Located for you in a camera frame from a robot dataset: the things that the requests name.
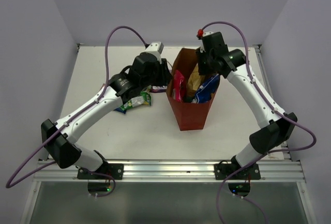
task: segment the white table surface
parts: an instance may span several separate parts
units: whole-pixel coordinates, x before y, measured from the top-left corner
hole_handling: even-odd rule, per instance
[[[182,47],[165,47],[162,57],[173,63]],[[119,73],[144,50],[143,47],[109,47],[111,75]],[[254,48],[249,58],[263,84]],[[81,47],[61,117],[94,96],[105,82],[104,47]],[[203,130],[180,131],[165,93],[152,94],[152,106],[111,112],[78,141],[106,159],[231,159],[259,130],[239,92],[225,79],[210,109]],[[264,159],[284,159],[283,153]]]

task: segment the gray wall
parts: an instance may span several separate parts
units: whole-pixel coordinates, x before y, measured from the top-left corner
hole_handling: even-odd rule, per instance
[[[317,134],[315,147],[292,155],[302,161],[319,223],[331,219],[330,20],[331,0],[288,0],[262,45],[276,100]],[[299,147],[310,141],[296,128],[289,145]]]
[[[31,178],[6,189],[63,106],[76,45],[54,0],[0,0],[0,223],[18,223]],[[33,159],[23,172],[36,167]]]
[[[130,25],[147,41],[165,45],[198,44],[197,30],[208,22],[236,23],[250,44],[261,44],[287,0],[55,0],[77,42],[104,45],[109,31]],[[230,27],[223,31],[230,45],[242,45]],[[128,31],[116,33],[112,44],[129,46],[139,41]]]

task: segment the brown box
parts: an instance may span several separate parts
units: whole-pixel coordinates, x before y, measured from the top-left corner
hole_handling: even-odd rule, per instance
[[[182,48],[173,64],[172,76],[175,75],[176,70],[179,70],[187,83],[197,62],[198,58],[195,54],[195,49]],[[212,94],[211,100],[206,103],[187,103],[173,99],[172,90],[173,80],[168,85],[167,98],[177,119],[179,129],[181,131],[203,129],[215,94]]]

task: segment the metal frame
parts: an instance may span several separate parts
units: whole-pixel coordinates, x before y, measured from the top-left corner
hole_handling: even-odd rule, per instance
[[[263,81],[266,90],[272,96],[267,79],[259,46],[254,46],[259,60]],[[111,163],[123,163],[124,175],[121,182],[168,182],[168,183],[220,183],[215,179],[214,164],[219,160],[108,160]],[[309,224],[317,223],[309,200],[305,177],[300,162],[292,162],[289,153],[284,153],[284,160],[261,160],[258,162],[261,180],[255,183],[267,182],[296,182],[301,196],[304,211]],[[51,165],[34,175],[33,184],[25,205],[21,224],[28,224],[31,220],[36,204],[41,182],[86,182],[77,179],[78,169],[71,166],[60,169]]]

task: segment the black mounting bracket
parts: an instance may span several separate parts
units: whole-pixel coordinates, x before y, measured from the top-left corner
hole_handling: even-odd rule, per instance
[[[109,174],[115,179],[115,180],[122,180],[123,173],[124,173],[124,164],[122,163],[109,163],[108,169]],[[82,180],[100,180],[100,179],[107,179],[104,176],[97,176],[94,174],[90,174],[88,171],[84,169],[79,169],[77,174],[77,179]]]
[[[224,163],[221,161],[220,163],[217,163],[214,165],[214,173],[215,173],[215,179],[216,180],[224,180],[228,175],[233,173],[238,169],[237,166],[234,166],[232,163]],[[250,175],[251,180],[260,180],[260,169],[259,165],[257,163],[253,164],[247,169],[244,169],[243,171],[240,171],[238,174],[232,176],[231,180],[246,180],[248,176]]]

